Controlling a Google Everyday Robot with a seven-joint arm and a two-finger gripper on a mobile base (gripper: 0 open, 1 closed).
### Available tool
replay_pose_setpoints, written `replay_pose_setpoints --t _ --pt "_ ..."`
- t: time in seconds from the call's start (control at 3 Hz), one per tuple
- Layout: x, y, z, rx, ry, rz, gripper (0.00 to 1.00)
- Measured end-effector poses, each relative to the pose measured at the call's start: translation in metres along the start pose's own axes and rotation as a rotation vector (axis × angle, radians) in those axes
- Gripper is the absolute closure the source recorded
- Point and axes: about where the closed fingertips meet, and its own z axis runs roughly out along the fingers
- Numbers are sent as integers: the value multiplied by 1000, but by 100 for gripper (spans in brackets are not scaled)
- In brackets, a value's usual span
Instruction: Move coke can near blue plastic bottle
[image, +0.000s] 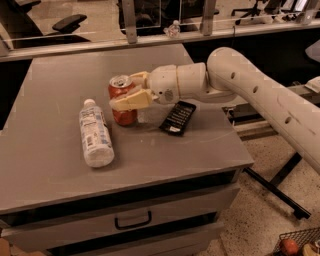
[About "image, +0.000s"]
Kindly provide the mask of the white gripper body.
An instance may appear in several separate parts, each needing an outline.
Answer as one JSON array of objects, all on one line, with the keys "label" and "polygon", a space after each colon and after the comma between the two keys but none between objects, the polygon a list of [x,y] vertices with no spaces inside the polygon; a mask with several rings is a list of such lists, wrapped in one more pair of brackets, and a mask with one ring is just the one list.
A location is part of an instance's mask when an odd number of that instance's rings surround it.
[{"label": "white gripper body", "polygon": [[148,88],[154,94],[154,100],[159,104],[173,104],[179,98],[177,66],[166,65],[154,69],[147,79]]}]

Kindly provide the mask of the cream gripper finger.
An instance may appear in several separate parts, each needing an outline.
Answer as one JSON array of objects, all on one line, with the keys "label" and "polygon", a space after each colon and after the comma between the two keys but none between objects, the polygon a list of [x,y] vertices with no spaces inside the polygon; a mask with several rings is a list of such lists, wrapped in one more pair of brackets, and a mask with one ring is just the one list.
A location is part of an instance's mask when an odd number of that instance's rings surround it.
[{"label": "cream gripper finger", "polygon": [[147,108],[157,98],[150,89],[132,89],[120,95],[111,95],[109,105],[116,111]]},{"label": "cream gripper finger", "polygon": [[146,71],[141,71],[130,75],[134,86],[141,89],[148,89],[148,77],[149,73]]}]

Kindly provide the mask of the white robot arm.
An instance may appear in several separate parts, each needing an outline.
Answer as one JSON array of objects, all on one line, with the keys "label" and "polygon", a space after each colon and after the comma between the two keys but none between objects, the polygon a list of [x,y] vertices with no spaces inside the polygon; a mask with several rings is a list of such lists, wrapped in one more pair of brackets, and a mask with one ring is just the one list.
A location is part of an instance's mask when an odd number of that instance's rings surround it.
[{"label": "white robot arm", "polygon": [[238,51],[221,47],[203,63],[160,66],[130,76],[136,87],[110,100],[116,111],[147,108],[153,101],[247,101],[314,170],[320,172],[320,108],[261,72]]}]

